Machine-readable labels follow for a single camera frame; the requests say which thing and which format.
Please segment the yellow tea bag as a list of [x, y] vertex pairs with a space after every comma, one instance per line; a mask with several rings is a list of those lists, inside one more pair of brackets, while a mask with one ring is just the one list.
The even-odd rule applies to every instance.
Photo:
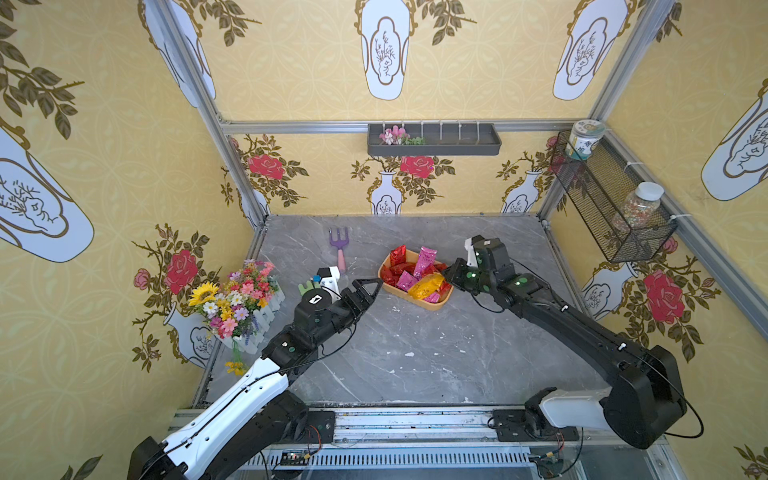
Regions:
[[441, 289], [444, 283], [444, 277], [440, 273], [429, 274], [418, 280], [408, 290], [408, 294], [416, 300], [436, 303], [440, 300]]

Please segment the pink tea bag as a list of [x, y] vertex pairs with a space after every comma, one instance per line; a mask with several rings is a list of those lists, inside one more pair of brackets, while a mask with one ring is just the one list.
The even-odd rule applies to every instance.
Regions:
[[418, 279], [414, 277], [411, 273], [409, 273], [407, 270], [405, 270], [401, 273], [399, 277], [397, 287], [404, 292], [408, 292], [417, 283], [418, 283]]
[[421, 279], [427, 275], [427, 271], [434, 265], [437, 251], [428, 247], [421, 247], [417, 262], [414, 267], [413, 275]]

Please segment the orange plastic storage box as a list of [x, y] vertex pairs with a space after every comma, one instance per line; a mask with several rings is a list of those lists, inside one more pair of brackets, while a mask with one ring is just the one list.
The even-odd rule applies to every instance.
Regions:
[[436, 255], [436, 250], [427, 247], [418, 252], [405, 245], [396, 247], [378, 269], [383, 288], [426, 310], [440, 310], [451, 298], [454, 287], [443, 276], [447, 265], [438, 262]]

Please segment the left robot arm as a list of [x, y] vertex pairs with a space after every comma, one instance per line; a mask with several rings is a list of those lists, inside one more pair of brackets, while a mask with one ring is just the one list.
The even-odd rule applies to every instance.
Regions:
[[257, 453], [306, 425], [307, 405], [290, 392], [320, 360], [320, 346], [356, 325], [373, 305], [383, 282], [355, 280], [340, 294], [307, 291], [286, 325], [244, 376], [200, 415], [158, 442], [132, 452], [130, 479], [225, 479]]

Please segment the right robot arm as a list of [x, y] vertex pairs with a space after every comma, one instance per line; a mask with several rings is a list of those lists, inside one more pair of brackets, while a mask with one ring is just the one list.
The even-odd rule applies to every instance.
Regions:
[[675, 357], [647, 349], [590, 319], [562, 299], [533, 272], [519, 273], [497, 238], [474, 236], [443, 274], [453, 287], [473, 296], [490, 295], [501, 311], [542, 328], [589, 364], [604, 389], [540, 390], [524, 404], [534, 432], [578, 427], [610, 430], [626, 444], [646, 449], [689, 410]]

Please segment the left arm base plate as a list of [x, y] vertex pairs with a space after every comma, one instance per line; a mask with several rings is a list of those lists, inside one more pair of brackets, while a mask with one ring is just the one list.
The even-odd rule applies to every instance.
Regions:
[[319, 446], [334, 441], [336, 414], [332, 410], [310, 410], [299, 442]]

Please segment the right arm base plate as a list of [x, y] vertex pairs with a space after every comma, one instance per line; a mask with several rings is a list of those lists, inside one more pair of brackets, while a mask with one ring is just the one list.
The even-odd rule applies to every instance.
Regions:
[[525, 409], [493, 410], [486, 426], [494, 430], [500, 442], [578, 442], [579, 430], [558, 428], [541, 414]]

